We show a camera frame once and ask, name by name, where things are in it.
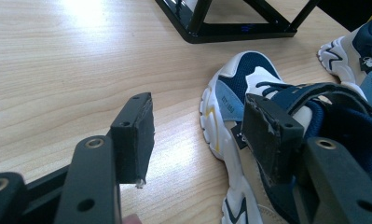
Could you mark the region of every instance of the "black stand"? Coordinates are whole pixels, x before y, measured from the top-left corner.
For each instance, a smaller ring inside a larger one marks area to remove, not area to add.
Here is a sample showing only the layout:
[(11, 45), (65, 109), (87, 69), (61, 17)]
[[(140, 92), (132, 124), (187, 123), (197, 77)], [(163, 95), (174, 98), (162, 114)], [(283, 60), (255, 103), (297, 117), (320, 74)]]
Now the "black stand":
[(309, 0), (293, 22), (289, 22), (264, 0), (244, 0), (268, 23), (205, 23), (212, 0), (199, 0), (194, 12), (182, 0), (156, 0), (182, 38), (191, 44), (292, 37), (319, 3)]

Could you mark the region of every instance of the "table surface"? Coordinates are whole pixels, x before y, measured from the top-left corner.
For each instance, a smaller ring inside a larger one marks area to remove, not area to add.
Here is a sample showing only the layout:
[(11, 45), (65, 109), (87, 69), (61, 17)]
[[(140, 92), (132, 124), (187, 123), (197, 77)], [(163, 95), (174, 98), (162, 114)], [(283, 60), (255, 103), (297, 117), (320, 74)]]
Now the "table surface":
[[(269, 3), (291, 21), (306, 1)], [(262, 19), (242, 0), (217, 0), (206, 21)], [(80, 140), (106, 134), (128, 99), (150, 91), (147, 185), (121, 185), (123, 216), (219, 223), (227, 171), (203, 139), (199, 112), (210, 78), (235, 54), (257, 50), (288, 83), (336, 81), (316, 52), (347, 33), (315, 8), (295, 37), (191, 45), (153, 0), (0, 1), (0, 172), (29, 183), (69, 164)]]

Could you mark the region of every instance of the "shoe strap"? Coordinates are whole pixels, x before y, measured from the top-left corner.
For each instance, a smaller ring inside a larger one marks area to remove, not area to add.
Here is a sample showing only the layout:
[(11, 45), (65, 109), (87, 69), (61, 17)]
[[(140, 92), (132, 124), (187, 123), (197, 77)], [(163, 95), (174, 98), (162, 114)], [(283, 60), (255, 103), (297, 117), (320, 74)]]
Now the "shoe strap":
[(305, 103), (324, 96), (333, 105), (340, 104), (372, 117), (372, 107), (357, 92), (336, 83), (302, 84), (276, 93), (270, 100), (293, 116)]

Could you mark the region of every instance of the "black metal frame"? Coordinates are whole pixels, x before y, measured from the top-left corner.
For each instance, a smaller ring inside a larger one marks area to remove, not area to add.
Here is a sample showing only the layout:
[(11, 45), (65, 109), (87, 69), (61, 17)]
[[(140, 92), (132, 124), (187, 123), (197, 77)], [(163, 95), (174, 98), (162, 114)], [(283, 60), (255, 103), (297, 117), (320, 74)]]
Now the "black metal frame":
[(120, 224), (119, 184), (145, 183), (154, 146), (150, 92), (124, 105), (107, 135), (80, 141), (70, 165), (28, 185), (0, 173), (0, 224)]
[(320, 0), (309, 0), (292, 22), (264, 0), (244, 1), (268, 23), (206, 23), (212, 0), (199, 0), (194, 11), (183, 0), (156, 0), (181, 37), (191, 44), (292, 37)]

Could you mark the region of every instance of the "shoe tongue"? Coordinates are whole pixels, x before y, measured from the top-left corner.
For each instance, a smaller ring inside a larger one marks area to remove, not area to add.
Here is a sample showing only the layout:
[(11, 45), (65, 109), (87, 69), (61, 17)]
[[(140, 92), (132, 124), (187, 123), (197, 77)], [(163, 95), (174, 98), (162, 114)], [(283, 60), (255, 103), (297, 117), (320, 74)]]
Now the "shoe tongue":
[[(279, 83), (279, 84), (286, 84), (282, 80), (278, 79), (277, 77), (273, 76), (270, 72), (268, 72), (263, 67), (256, 67), (255, 71), (246, 77), (247, 82), (247, 93), (252, 93), (256, 95), (263, 95), (263, 91), (269, 88), (269, 86), (261, 86), (259, 88), (256, 88), (255, 86), (260, 82), (270, 82), (270, 83)], [(266, 95), (268, 99), (271, 99), (275, 94), (277, 94), (277, 91), (273, 91)], [(315, 104), (310, 106), (302, 106), (293, 116), (293, 118), (300, 123), (302, 126), (304, 126), (305, 131), (309, 128), (310, 124), (312, 123), (314, 126), (318, 125), (319, 120), (322, 120), (320, 116), (314, 117), (313, 114), (318, 113), (318, 115), (323, 115), (321, 113), (321, 108)]]

